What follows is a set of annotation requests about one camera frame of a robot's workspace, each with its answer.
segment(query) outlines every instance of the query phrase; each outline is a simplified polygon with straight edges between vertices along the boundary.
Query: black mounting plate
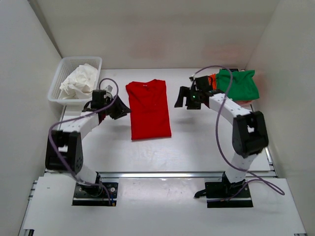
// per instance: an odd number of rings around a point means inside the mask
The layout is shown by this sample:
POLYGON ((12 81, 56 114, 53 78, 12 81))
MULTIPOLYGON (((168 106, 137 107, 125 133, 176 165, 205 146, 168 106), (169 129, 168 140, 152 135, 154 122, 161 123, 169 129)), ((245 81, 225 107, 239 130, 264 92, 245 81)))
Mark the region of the black mounting plate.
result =
MULTIPOLYGON (((107 188, 108 192, 113 196, 115 206, 117 205, 117 193, 118 183, 117 182, 102 182, 107 188)), ((82 190, 81 185, 75 184, 73 200, 73 206, 99 206, 99 207, 113 207, 112 204, 108 203, 108 197, 106 192, 102 192, 99 196, 94 197, 82 190)))
POLYGON ((225 193, 222 182, 206 182, 207 208, 244 208, 253 207, 251 192, 248 185, 234 198, 229 201, 211 202, 211 199, 224 199, 230 197, 225 193))

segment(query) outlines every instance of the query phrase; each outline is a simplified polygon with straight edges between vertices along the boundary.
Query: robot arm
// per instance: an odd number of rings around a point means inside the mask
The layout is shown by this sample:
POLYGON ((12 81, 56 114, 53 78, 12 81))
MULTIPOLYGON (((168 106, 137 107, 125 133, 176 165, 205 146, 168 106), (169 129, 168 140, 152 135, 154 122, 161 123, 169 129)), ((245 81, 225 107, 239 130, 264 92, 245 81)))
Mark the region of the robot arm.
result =
MULTIPOLYGON (((88 102, 80 116, 86 116, 96 110, 99 110, 111 103, 113 97, 111 95, 112 88, 106 87, 105 90, 94 90, 92 92, 92 100, 88 102)), ((66 123, 63 130, 53 130, 52 137, 59 148, 59 152, 63 155, 68 165, 76 174, 76 179, 80 179, 79 184, 84 185, 85 182, 98 183, 99 174, 84 165, 82 139, 97 127, 106 116, 113 119, 118 119, 130 113, 130 109, 117 97, 115 103, 109 108, 98 114, 93 114, 82 119, 74 120, 66 123)), ((45 165, 48 170, 62 172, 66 175, 68 173, 65 166, 57 157, 50 142, 47 143, 45 165)))
MULTIPOLYGON (((175 107, 182 107, 184 97, 188 110, 199 110, 201 104, 219 111, 224 92, 213 90, 208 76, 191 78, 192 86, 180 87, 175 107)), ((231 99, 226 98, 221 114, 233 125, 232 144, 235 150, 231 164, 222 176, 222 187, 227 196, 234 195, 245 183, 246 172, 251 163, 262 150, 268 146, 268 136, 263 114, 250 112, 239 106, 231 99)))

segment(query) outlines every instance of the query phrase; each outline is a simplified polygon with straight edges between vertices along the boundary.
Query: red shirt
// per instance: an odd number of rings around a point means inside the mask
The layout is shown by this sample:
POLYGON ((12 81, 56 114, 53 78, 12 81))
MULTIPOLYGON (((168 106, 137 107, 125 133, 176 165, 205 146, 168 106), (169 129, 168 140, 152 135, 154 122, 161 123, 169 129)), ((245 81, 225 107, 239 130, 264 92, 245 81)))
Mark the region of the red shirt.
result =
POLYGON ((131 139, 171 137, 165 81, 131 82, 126 90, 131 109, 131 139))

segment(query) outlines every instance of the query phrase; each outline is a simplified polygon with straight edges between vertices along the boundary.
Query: white wall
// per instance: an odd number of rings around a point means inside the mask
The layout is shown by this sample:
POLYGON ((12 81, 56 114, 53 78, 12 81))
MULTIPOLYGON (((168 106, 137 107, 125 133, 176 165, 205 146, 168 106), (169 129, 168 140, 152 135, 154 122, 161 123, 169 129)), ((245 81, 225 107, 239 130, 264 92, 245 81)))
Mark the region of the white wall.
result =
POLYGON ((58 107, 47 92, 60 60, 26 0, 0 1, 0 235, 16 236, 43 173, 58 107))
POLYGON ((256 70, 276 168, 315 235, 315 1, 281 0, 247 69, 256 70))
POLYGON ((63 57, 103 68, 244 68, 279 0, 37 0, 63 57))

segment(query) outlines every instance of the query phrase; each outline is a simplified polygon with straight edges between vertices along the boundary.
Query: white laundry basket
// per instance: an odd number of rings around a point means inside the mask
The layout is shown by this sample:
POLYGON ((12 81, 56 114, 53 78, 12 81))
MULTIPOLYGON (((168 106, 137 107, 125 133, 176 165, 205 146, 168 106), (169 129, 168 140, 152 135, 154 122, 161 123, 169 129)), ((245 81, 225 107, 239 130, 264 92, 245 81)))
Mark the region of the white laundry basket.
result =
POLYGON ((85 105, 92 98, 88 99, 58 99, 61 90, 61 83, 71 74, 79 65, 89 64, 97 69, 96 81, 94 84, 94 89, 96 89, 100 69, 102 67, 102 58, 100 57, 66 57, 63 58, 57 68, 55 73, 53 82, 50 86, 48 92, 48 100, 52 102, 58 102, 64 106, 72 105, 72 106, 82 106, 85 105))

